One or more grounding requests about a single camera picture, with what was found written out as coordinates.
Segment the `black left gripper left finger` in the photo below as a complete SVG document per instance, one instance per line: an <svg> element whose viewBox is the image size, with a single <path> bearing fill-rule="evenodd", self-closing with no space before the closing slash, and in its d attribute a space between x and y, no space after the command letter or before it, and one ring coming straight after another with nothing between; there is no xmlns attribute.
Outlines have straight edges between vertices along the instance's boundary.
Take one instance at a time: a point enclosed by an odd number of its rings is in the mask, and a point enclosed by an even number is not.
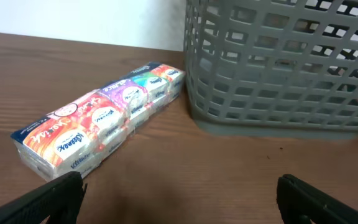
<svg viewBox="0 0 358 224"><path fill-rule="evenodd" d="M68 172L0 207L0 224L76 223L87 184Z"/></svg>

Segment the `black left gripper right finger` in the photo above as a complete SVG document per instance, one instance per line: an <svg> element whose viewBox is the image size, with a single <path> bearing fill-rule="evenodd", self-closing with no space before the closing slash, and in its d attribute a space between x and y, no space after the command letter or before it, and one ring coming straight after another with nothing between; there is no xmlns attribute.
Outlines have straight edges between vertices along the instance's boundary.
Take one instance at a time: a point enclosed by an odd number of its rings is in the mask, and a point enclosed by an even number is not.
<svg viewBox="0 0 358 224"><path fill-rule="evenodd" d="M278 178L277 205L284 224L358 224L358 211L294 175Z"/></svg>

